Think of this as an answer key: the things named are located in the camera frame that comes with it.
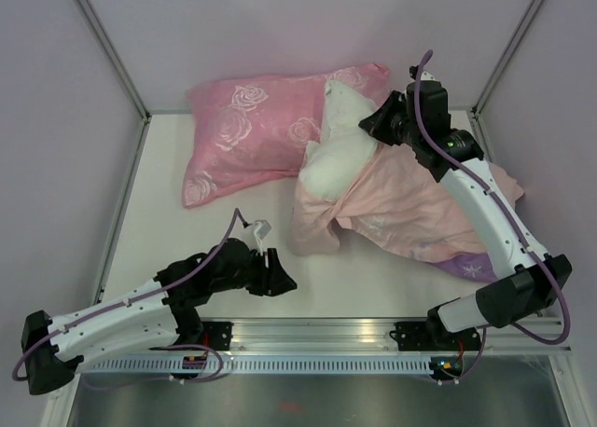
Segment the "white pillow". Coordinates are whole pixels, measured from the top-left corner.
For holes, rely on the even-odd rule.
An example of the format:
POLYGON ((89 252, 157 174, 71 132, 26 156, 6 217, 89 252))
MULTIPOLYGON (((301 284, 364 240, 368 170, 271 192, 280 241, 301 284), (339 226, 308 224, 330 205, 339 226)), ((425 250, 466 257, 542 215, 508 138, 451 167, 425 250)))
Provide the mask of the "white pillow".
POLYGON ((298 181, 319 200, 338 200, 368 164, 377 141, 359 123, 376 109, 375 103, 338 80, 324 86, 322 132, 309 142, 298 181))

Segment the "purple Elsa pillowcase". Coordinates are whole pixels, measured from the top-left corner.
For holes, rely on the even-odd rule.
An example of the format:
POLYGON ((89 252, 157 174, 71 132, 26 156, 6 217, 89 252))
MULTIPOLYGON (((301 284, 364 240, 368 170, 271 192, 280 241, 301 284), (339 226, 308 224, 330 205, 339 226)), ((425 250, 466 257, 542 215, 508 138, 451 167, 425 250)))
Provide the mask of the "purple Elsa pillowcase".
POLYGON ((297 180, 288 246, 296 255, 333 255, 342 229, 383 250, 453 276, 494 282, 491 260, 454 197, 405 146, 379 145, 348 190, 319 200, 297 180))

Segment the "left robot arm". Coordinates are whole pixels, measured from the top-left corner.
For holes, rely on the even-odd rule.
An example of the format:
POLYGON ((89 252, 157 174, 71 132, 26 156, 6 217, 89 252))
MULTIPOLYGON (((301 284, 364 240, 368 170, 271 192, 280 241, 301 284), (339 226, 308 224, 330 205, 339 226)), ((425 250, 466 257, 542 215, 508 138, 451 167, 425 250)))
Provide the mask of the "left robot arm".
POLYGON ((230 238, 207 253, 175 261, 129 293, 84 310, 29 314, 14 380, 31 395, 51 393, 94 365, 142 350, 196 348, 203 337, 197 308, 217 294, 245 290, 276 297, 297 290, 273 248, 230 238))

